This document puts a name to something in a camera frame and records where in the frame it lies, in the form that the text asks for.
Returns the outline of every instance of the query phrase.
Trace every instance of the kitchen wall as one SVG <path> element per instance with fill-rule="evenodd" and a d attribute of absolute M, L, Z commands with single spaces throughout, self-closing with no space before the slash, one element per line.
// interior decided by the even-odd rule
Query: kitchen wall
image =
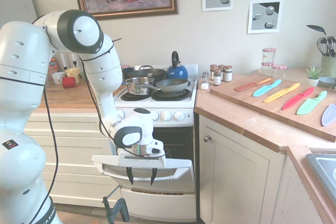
<path fill-rule="evenodd" d="M 78 9 L 77 0 L 33 0 L 37 15 L 55 10 Z M 260 68 L 261 50 L 275 47 L 276 63 L 288 67 L 320 65 L 316 40 L 322 33 L 307 24 L 336 35 L 336 0 L 284 0 L 279 33 L 247 34 L 250 0 L 235 0 L 234 10 L 202 12 L 202 0 L 178 0 L 177 15 L 100 21 L 116 43 L 122 64 L 170 64 L 179 52 L 182 63 L 233 65 L 248 74 Z"/>

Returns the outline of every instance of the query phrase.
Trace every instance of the blue knife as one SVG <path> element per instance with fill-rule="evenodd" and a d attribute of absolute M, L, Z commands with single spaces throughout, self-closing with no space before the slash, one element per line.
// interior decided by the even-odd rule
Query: blue knife
<path fill-rule="evenodd" d="M 266 92 L 270 91 L 272 88 L 275 88 L 280 83 L 281 83 L 281 79 L 276 80 L 271 85 L 265 85 L 265 86 L 261 87 L 260 89 L 258 89 L 256 92 L 254 92 L 253 96 L 254 97 L 259 97 L 259 96 L 265 94 Z"/>

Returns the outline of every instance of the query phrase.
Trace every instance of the yellow knife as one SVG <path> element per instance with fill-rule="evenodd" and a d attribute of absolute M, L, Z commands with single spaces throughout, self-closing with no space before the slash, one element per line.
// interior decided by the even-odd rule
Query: yellow knife
<path fill-rule="evenodd" d="M 290 88 L 280 90 L 276 92 L 275 94 L 271 95 L 269 98 L 267 98 L 264 102 L 271 102 L 274 101 L 275 99 L 283 96 L 284 94 L 287 94 L 290 91 L 293 91 L 294 89 L 298 88 L 300 86 L 299 83 L 293 84 Z"/>

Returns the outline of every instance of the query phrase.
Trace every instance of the oven door handle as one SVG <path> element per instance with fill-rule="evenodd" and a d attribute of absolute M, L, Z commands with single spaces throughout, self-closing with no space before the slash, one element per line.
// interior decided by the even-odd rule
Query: oven door handle
<path fill-rule="evenodd" d="M 155 181 L 164 181 L 164 180 L 178 180 L 181 178 L 184 174 L 186 174 L 190 169 L 188 167 L 185 168 L 177 168 L 175 171 L 175 174 L 172 176 L 165 176 L 165 177 L 156 177 Z M 129 178 L 127 176 L 117 175 L 113 173 L 103 171 L 104 175 L 110 176 L 115 179 L 121 179 L 121 180 L 127 180 L 129 181 Z M 133 181 L 151 181 L 151 178 L 134 178 Z"/>

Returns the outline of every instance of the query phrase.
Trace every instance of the cooking pot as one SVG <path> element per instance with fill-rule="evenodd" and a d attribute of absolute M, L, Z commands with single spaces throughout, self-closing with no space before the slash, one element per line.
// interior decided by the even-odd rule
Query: cooking pot
<path fill-rule="evenodd" d="M 154 79 L 153 85 L 156 85 L 158 81 L 161 81 L 164 75 L 166 74 L 166 71 L 163 69 L 153 69 L 152 66 L 146 65 L 146 66 L 141 66 L 139 70 L 132 71 L 128 73 L 128 76 L 130 78 L 135 78 L 135 77 L 147 77 L 148 74 L 152 74 L 152 78 Z"/>
<path fill-rule="evenodd" d="M 127 91 L 131 94 L 136 95 L 148 95 L 153 92 L 152 89 L 148 88 L 147 86 L 138 87 L 138 84 L 143 85 L 153 85 L 154 78 L 148 78 L 148 77 L 135 77 L 127 79 L 125 82 L 127 84 Z"/>
<path fill-rule="evenodd" d="M 164 93 L 176 93 L 185 90 L 188 86 L 187 79 L 168 79 L 156 83 L 156 87 L 148 84 L 137 84 L 136 87 L 146 87 L 155 91 L 161 90 Z"/>
<path fill-rule="evenodd" d="M 188 79 L 187 69 L 181 65 L 179 54 L 176 51 L 172 53 L 172 65 L 167 69 L 166 78 L 167 79 Z"/>

